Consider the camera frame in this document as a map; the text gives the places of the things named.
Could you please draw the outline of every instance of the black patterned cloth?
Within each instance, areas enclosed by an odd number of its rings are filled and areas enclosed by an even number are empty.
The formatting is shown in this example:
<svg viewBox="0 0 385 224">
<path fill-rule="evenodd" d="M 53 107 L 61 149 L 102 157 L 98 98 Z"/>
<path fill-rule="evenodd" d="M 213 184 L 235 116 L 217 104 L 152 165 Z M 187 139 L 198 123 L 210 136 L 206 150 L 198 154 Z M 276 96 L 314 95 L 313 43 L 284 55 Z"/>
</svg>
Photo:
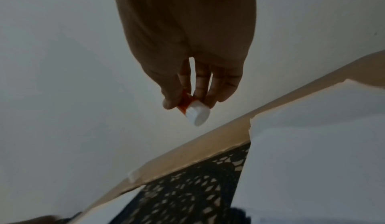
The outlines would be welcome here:
<svg viewBox="0 0 385 224">
<path fill-rule="evenodd" d="M 110 224 L 245 223 L 234 220 L 230 205 L 249 147 L 239 146 L 148 183 Z"/>
</svg>

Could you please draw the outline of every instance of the white paper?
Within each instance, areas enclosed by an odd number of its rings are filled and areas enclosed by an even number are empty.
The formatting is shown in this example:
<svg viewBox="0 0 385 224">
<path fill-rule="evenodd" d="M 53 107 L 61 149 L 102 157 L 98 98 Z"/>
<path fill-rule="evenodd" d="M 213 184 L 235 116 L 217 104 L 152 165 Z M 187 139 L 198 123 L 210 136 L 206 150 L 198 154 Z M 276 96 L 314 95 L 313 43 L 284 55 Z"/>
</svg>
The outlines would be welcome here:
<svg viewBox="0 0 385 224">
<path fill-rule="evenodd" d="M 144 187 L 145 185 L 140 186 L 91 209 L 85 216 L 74 222 L 74 224 L 109 224 Z"/>
<path fill-rule="evenodd" d="M 347 81 L 252 120 L 232 207 L 283 220 L 385 222 L 385 93 Z"/>
</svg>

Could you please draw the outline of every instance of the orange label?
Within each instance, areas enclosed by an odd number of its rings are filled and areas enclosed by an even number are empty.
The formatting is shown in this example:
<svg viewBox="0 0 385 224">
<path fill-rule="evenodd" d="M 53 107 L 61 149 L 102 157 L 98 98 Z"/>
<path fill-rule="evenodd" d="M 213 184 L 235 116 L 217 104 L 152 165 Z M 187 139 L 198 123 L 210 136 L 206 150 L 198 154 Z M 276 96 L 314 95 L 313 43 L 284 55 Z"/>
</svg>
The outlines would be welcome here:
<svg viewBox="0 0 385 224">
<path fill-rule="evenodd" d="M 179 105 L 177 108 L 184 114 L 186 115 L 186 110 L 188 106 L 193 102 L 196 101 L 197 99 L 187 93 L 186 91 L 182 92 L 182 100 L 180 101 Z"/>
</svg>

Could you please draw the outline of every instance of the hand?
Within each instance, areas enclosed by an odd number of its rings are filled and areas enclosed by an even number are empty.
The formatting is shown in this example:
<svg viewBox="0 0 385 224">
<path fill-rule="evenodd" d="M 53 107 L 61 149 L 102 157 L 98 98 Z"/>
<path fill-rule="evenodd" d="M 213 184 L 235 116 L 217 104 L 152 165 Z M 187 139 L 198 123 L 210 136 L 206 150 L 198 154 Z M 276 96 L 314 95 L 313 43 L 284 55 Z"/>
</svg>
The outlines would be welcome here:
<svg viewBox="0 0 385 224">
<path fill-rule="evenodd" d="M 242 78 L 254 35 L 255 0 L 116 0 L 134 57 L 162 89 L 171 109 L 191 93 L 209 107 L 227 100 Z M 211 74 L 213 79 L 209 88 Z"/>
</svg>

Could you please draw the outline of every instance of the white bottle cap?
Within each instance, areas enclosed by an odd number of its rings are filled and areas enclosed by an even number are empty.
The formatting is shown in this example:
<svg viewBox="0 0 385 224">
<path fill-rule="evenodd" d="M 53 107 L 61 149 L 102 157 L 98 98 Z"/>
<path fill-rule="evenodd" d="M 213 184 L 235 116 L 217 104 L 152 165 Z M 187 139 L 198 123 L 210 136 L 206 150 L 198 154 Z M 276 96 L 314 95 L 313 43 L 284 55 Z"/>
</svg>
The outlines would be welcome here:
<svg viewBox="0 0 385 224">
<path fill-rule="evenodd" d="M 200 126 L 209 118 L 210 108 L 199 100 L 195 100 L 187 107 L 185 115 L 192 124 Z"/>
</svg>

